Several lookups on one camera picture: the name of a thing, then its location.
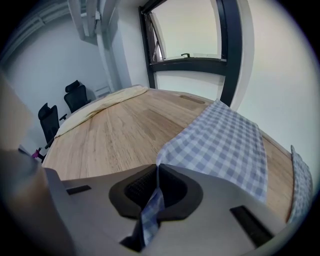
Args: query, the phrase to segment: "round table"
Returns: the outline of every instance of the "round table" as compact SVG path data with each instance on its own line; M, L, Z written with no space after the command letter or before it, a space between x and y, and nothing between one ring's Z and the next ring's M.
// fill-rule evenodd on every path
M183 92L149 89L106 108L56 138L43 167L71 180L155 164L163 145L213 101ZM291 154L262 132L267 154L267 206L287 221L294 177Z

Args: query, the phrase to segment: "chair headrest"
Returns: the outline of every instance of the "chair headrest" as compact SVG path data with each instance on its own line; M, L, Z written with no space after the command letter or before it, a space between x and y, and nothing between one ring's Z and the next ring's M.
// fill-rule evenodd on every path
M45 119L48 115L50 115L52 112L51 108L48 107L48 103L44 104L42 108L40 108L38 112L38 118L39 120Z
M73 89L77 88L80 85L79 81L76 80L73 83L69 84L68 86L65 87L65 92L69 93L71 92Z

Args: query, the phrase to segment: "pink object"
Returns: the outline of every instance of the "pink object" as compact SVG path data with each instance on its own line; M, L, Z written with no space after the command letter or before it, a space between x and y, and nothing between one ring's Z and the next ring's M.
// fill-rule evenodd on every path
M32 158L37 158L39 156L39 150L36 149L35 152L32 154Z

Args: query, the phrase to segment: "white cloth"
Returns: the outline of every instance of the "white cloth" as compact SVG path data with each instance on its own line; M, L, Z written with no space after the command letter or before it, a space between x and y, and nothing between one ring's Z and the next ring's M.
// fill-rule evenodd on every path
M61 125L59 130L57 131L55 138L65 134L66 132L72 130L83 122L92 118L95 114L100 111L111 107L117 103L126 101L133 97L144 94L148 90L148 87L144 87L141 85L133 86L130 88L126 88L115 93L108 95L107 97L98 100L83 109L80 109L78 112L71 115L64 123Z

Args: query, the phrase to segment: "beige fabric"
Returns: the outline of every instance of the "beige fabric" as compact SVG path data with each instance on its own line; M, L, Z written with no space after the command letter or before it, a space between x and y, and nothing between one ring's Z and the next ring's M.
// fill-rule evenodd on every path
M55 135L55 138L65 134L66 132L72 130L83 122L92 118L95 114L100 111L111 107L114 104L126 101L133 97L144 94L148 90L148 87L144 87L141 85L133 86L127 89L123 89L108 95L107 97L98 100L85 108L79 110L70 116L67 120L59 128L58 132Z
M17 150L32 127L33 119L30 110L15 94L0 70L0 149Z

